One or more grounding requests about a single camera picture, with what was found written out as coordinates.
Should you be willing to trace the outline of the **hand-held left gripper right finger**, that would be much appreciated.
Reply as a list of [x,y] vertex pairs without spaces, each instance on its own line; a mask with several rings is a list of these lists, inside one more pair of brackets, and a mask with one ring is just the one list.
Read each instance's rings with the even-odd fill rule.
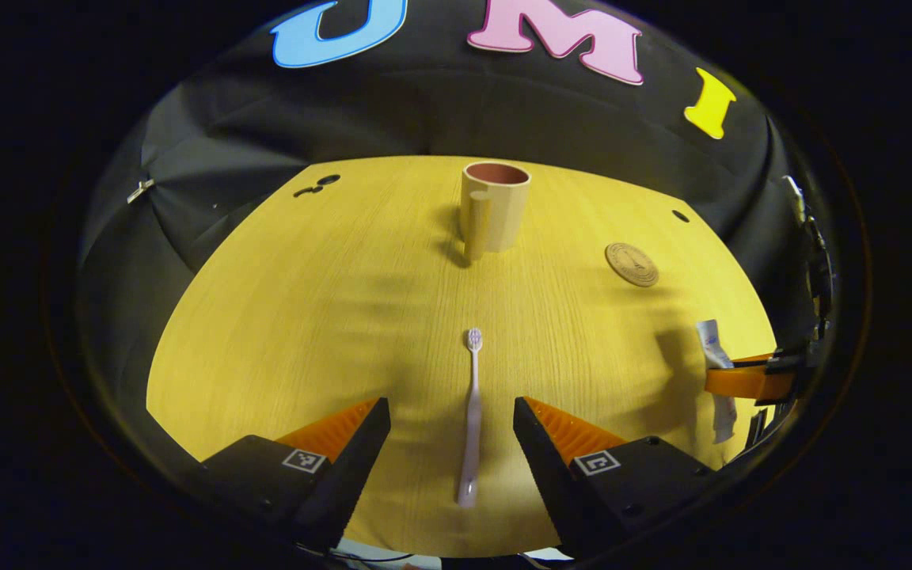
[[562,551],[589,556],[665,523],[716,480],[716,470],[663,438],[624,440],[532,397],[513,430]]

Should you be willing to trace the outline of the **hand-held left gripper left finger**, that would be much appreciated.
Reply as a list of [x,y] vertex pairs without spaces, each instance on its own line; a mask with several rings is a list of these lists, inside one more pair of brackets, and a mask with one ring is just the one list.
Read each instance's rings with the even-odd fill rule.
[[246,435],[202,461],[207,500],[288,545],[339,545],[391,430],[390,401],[370,398],[279,438]]

